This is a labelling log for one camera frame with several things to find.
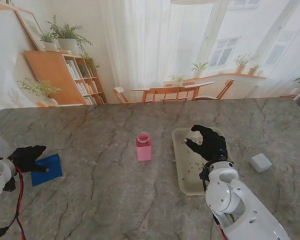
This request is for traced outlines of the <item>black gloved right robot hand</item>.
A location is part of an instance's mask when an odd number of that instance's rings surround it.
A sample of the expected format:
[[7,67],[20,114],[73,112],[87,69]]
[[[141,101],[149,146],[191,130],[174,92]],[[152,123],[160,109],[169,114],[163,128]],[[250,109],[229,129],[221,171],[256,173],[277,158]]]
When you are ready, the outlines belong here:
[[226,139],[209,127],[195,124],[192,132],[200,132],[202,143],[198,144],[189,138],[183,142],[195,153],[199,154],[207,162],[220,162],[228,160]]

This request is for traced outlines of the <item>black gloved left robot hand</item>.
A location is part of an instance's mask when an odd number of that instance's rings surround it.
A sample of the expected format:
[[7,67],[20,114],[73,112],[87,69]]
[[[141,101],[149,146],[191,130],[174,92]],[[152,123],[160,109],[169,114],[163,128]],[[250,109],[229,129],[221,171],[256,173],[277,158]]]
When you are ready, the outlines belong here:
[[27,172],[48,172],[49,168],[36,164],[36,160],[46,150],[44,145],[35,145],[17,148],[10,156],[7,157],[22,173]]

